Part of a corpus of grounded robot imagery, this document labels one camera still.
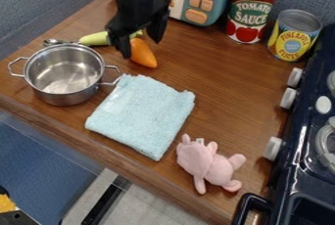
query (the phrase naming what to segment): yellow can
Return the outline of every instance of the yellow can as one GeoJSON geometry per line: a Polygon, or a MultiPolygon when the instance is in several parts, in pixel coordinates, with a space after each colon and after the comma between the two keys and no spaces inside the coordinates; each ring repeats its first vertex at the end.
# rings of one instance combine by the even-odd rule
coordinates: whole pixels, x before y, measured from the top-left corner
{"type": "Polygon", "coordinates": [[[298,62],[308,54],[321,30],[321,21],[311,13],[282,11],[267,42],[267,49],[277,59],[298,62]]]}

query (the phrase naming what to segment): stuffed animal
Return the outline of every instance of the stuffed animal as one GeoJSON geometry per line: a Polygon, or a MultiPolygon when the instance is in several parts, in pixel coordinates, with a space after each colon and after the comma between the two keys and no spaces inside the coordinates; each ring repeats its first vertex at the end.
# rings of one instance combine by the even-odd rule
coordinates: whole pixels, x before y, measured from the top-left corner
{"type": "Polygon", "coordinates": [[[205,146],[204,139],[191,142],[187,134],[182,136],[182,143],[177,146],[177,163],[193,175],[194,185],[201,195],[206,193],[205,180],[229,192],[236,192],[242,187],[240,181],[232,180],[231,177],[246,158],[240,154],[227,158],[218,155],[216,151],[216,142],[205,146]]]}

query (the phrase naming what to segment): wooden countertop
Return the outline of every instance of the wooden countertop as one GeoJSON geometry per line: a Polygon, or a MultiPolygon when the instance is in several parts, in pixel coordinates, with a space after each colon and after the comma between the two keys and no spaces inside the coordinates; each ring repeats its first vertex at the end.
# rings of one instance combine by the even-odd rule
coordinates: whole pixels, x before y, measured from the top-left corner
{"type": "MultiPolygon", "coordinates": [[[[154,162],[84,129],[85,119],[111,88],[101,87],[90,101],[78,106],[53,107],[36,99],[22,78],[12,77],[7,71],[8,62],[31,56],[42,48],[42,40],[76,40],[101,31],[115,12],[113,0],[95,0],[2,61],[0,108],[186,210],[214,224],[229,224],[244,193],[263,194],[271,163],[262,154],[268,138],[281,132],[286,113],[278,105],[295,65],[275,60],[264,44],[234,43],[217,25],[201,28],[176,20],[169,20],[159,45],[149,41],[159,62],[156,69],[125,60],[112,47],[96,48],[106,64],[117,65],[125,73],[145,74],[176,90],[186,89],[196,94],[194,111],[162,160],[154,162]],[[234,175],[244,184],[238,194],[229,194],[209,184],[205,195],[196,193],[192,176],[175,162],[175,148],[185,132],[192,138],[217,141],[218,152],[223,155],[246,156],[246,164],[234,175]]],[[[21,71],[23,65],[19,63],[14,69],[21,71]]]]}

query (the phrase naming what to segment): blue towel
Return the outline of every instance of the blue towel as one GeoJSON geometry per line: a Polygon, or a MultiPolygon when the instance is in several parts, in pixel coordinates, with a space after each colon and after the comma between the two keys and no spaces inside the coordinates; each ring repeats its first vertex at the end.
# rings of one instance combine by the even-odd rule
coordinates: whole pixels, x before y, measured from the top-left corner
{"type": "Polygon", "coordinates": [[[85,127],[158,161],[192,112],[194,100],[192,92],[177,92],[144,75],[124,74],[85,127]]]}

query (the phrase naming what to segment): stove knob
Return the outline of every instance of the stove knob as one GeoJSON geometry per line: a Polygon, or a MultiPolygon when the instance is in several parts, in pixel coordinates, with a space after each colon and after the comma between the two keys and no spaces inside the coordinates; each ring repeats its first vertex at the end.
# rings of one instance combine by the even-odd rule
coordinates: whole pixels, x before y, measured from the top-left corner
{"type": "Polygon", "coordinates": [[[335,71],[329,73],[327,78],[327,85],[330,92],[334,95],[335,94],[335,71]]]}
{"type": "Polygon", "coordinates": [[[283,141],[280,138],[271,136],[267,143],[263,156],[271,161],[275,161],[282,143],[283,141]]]}
{"type": "Polygon", "coordinates": [[[289,87],[297,87],[300,79],[302,78],[303,70],[297,67],[292,69],[292,72],[287,80],[287,86],[289,87]]]}
{"type": "Polygon", "coordinates": [[[316,110],[321,114],[327,114],[331,110],[331,102],[328,97],[320,96],[315,103],[316,110]]]}
{"type": "Polygon", "coordinates": [[[297,96],[297,90],[292,88],[287,88],[283,95],[283,98],[280,101],[280,107],[286,110],[290,110],[292,104],[297,96]]]}

